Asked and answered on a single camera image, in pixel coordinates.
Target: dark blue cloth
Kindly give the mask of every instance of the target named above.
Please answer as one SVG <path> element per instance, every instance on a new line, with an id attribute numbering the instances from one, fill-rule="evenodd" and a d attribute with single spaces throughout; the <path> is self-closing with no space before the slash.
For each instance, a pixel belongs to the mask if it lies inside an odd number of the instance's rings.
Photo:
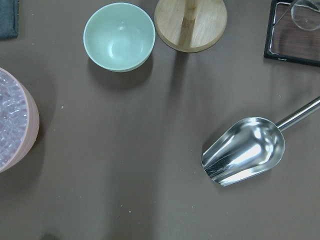
<path id="1" fill-rule="evenodd" d="M 19 0 L 0 0 L 0 39 L 18 36 Z"/>

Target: bowl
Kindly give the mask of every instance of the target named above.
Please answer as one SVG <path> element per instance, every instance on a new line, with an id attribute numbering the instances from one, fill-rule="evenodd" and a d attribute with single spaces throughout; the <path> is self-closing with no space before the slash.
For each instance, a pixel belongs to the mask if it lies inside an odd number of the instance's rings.
<path id="1" fill-rule="evenodd" d="M 0 68 L 0 173 L 31 149 L 39 130 L 39 113 L 28 90 Z"/>
<path id="2" fill-rule="evenodd" d="M 141 66 L 150 56 L 156 30 L 149 15 L 140 7 L 124 2 L 100 8 L 88 20 L 83 44 L 97 65 L 128 72 Z"/>

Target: wooden stand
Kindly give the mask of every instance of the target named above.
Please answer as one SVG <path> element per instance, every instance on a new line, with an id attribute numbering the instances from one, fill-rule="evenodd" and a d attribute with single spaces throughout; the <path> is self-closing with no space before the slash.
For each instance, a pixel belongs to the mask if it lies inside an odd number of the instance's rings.
<path id="1" fill-rule="evenodd" d="M 195 53 L 220 39 L 227 25 L 227 9 L 223 0 L 159 0 L 154 23 L 171 48 Z"/>

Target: light green bowl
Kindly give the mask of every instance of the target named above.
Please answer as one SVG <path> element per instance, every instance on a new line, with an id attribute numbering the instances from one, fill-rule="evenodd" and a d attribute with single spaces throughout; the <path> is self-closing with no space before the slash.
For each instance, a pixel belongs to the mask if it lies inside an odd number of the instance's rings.
<path id="1" fill-rule="evenodd" d="M 83 33 L 84 48 L 99 66 L 128 72 L 150 56 L 156 39 L 154 23 L 138 6 L 118 2 L 96 11 Z"/>

